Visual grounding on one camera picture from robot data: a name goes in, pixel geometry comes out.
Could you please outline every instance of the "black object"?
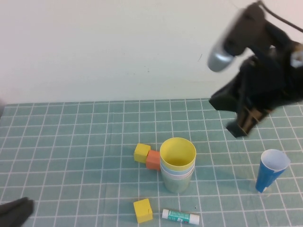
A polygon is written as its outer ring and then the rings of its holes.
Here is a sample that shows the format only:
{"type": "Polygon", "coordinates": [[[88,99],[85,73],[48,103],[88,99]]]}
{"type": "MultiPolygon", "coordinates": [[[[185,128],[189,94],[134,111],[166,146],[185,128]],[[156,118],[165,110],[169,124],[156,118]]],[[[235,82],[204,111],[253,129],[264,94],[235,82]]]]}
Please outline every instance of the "black object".
{"type": "Polygon", "coordinates": [[[221,45],[225,55],[241,55],[246,48],[255,54],[209,100],[216,110],[236,112],[237,119],[226,127],[234,137],[247,136],[275,108],[303,99],[303,67],[291,65],[292,53],[303,51],[303,45],[266,21],[258,3],[242,12],[221,45]]]}
{"type": "Polygon", "coordinates": [[[24,197],[0,205],[0,227],[21,227],[34,211],[34,201],[24,197]]]}

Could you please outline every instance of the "yellow cup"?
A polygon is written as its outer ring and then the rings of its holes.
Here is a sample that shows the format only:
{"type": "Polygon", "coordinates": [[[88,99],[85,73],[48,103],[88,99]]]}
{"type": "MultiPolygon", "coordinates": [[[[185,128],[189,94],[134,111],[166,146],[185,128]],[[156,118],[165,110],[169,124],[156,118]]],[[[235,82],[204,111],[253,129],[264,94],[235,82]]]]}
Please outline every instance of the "yellow cup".
{"type": "Polygon", "coordinates": [[[160,147],[161,162],[174,171],[190,168],[196,159],[196,148],[184,138],[170,138],[160,147]]]}

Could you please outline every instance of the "glue stick label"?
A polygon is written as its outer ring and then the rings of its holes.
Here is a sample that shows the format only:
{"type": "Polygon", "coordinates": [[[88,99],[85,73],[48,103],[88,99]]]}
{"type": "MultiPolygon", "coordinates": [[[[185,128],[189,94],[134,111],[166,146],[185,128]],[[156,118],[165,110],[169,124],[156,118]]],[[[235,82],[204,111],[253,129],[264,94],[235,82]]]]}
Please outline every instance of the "glue stick label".
{"type": "Polygon", "coordinates": [[[169,211],[168,220],[179,221],[182,223],[189,223],[190,214],[180,213],[176,211],[169,211]]]}

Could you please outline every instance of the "glue stick cap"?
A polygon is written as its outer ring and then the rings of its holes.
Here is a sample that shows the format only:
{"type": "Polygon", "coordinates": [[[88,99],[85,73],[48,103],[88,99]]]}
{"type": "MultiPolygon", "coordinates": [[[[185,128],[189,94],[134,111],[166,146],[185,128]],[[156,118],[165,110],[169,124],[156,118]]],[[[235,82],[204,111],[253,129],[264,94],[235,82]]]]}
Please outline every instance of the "glue stick cap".
{"type": "Polygon", "coordinates": [[[169,218],[169,210],[163,209],[163,211],[162,211],[162,218],[165,218],[165,219],[169,218]]]}
{"type": "Polygon", "coordinates": [[[200,216],[196,214],[190,214],[189,223],[194,225],[199,225],[200,216]]]}

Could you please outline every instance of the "glue stick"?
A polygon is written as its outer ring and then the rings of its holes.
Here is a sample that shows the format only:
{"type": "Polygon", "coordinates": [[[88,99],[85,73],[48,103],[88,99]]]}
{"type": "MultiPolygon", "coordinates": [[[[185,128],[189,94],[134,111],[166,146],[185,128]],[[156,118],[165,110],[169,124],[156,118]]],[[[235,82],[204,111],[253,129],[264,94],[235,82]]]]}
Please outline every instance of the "glue stick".
{"type": "Polygon", "coordinates": [[[194,225],[199,225],[199,221],[200,221],[200,216],[196,214],[186,214],[186,213],[181,213],[167,209],[163,209],[162,218],[172,221],[179,221],[186,224],[187,223],[194,224],[194,225]]]}

